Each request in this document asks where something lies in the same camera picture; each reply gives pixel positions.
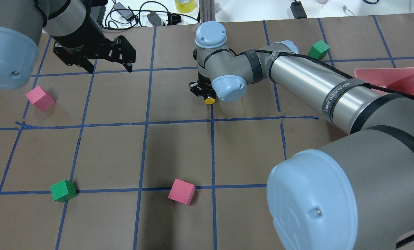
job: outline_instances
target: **block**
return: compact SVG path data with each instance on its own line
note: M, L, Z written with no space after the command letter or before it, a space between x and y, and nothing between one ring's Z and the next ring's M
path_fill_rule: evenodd
M316 44L312 45L308 55L309 57L321 60L329 51L329 49L330 47L325 42L318 41Z
M195 189L196 187L193 184L176 179L171 187L168 198L189 206Z
M40 86L33 88L26 94L28 100L41 111L46 111L56 101Z
M74 184L67 180L62 180L61 182L52 185L51 193L54 201L59 202L65 202L77 196Z

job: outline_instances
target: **pink basket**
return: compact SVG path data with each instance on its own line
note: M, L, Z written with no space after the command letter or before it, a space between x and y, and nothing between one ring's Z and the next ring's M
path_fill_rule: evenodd
M414 95L414 68L358 68L354 75L372 85Z

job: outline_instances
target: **yellow tape roll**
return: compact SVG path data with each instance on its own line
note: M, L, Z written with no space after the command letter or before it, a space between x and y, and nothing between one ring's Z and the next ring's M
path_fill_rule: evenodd
M194 0L174 0L176 9L180 13L189 13L194 10L196 7L196 2Z

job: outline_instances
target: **robotic arm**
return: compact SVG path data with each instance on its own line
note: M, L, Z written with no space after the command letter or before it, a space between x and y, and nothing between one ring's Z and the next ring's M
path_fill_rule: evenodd
M286 250L394 250L414 230L414 101L298 55L291 41L232 55L224 26L196 33L205 103L235 101L269 78L350 134L299 152L269 174L267 200Z
M42 29L54 38L53 51L68 66L93 73L89 59L105 59L121 63L131 72L135 49L122 35L107 39L90 15L92 5L106 3L87 0L85 6L80 0L0 0L0 89L16 89L29 81Z

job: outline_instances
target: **light blue joint cap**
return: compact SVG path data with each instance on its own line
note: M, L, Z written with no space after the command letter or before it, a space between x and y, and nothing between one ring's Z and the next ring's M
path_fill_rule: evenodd
M292 41L290 41L290 40L275 42L274 44L284 44L285 46L289 47L289 49L291 50L291 52L294 52L296 54L299 54L298 47L296 47L296 45Z
M227 41L227 31L224 25L215 22L205 22L196 30L196 44L203 49L214 49Z
M23 87L31 77L39 50L26 35L0 27L0 89Z
M310 149L279 163L267 181L273 224L286 250L352 250L358 212L349 179L329 155Z
M236 101L247 93L247 82L240 76L220 76L211 85L221 101Z

